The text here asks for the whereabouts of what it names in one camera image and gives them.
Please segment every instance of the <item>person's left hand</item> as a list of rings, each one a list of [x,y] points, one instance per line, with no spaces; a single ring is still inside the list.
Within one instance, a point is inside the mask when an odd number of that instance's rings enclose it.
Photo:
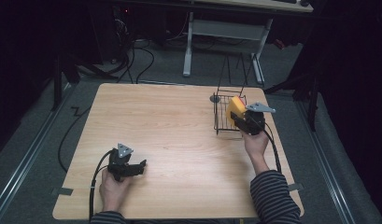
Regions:
[[[119,212],[120,207],[127,196],[128,188],[133,177],[124,177],[121,182],[116,181],[113,174],[107,169],[103,170],[103,182],[100,186],[100,194],[103,199],[103,212]]]

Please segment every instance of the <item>black handheld controller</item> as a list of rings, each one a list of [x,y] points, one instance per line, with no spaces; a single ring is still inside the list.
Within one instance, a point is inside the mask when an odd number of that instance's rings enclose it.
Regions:
[[[132,149],[122,144],[118,144],[118,148],[112,149],[109,155],[108,171],[114,175],[115,180],[121,181],[125,176],[144,174],[147,160],[143,160],[139,164],[129,164],[132,152]]]
[[[246,112],[243,118],[239,118],[234,112],[231,112],[231,119],[234,125],[241,131],[256,135],[265,128],[265,118],[263,112],[275,113],[276,110],[261,103],[246,105]]]

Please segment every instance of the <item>wrist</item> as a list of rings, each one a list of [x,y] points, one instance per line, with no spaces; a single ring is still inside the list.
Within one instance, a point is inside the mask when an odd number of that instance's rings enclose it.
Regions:
[[[255,175],[259,175],[260,173],[270,170],[263,155],[252,155],[250,158],[252,166],[254,167]]]
[[[107,203],[103,206],[103,212],[119,212],[119,206],[114,203]]]

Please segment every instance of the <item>white metal stand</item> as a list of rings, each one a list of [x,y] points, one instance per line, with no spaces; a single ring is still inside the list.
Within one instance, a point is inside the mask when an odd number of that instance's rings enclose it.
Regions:
[[[248,25],[224,21],[204,21],[194,20],[193,13],[190,13],[188,27],[188,44],[185,52],[185,62],[183,76],[191,75],[191,40],[193,35],[212,35],[236,39],[246,39],[259,41],[258,48],[251,53],[251,59],[255,71],[255,76],[259,84],[263,84],[264,78],[259,62],[264,43],[272,25],[273,19],[267,20],[265,25]]]

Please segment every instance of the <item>person's right hand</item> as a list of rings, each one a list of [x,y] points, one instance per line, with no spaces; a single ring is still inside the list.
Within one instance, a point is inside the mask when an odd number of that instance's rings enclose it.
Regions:
[[[243,131],[240,132],[243,134],[244,146],[249,158],[251,159],[255,174],[258,175],[264,171],[268,171],[269,167],[267,166],[263,156],[267,144],[269,143],[269,138],[266,133],[260,132],[256,135],[249,135]]]

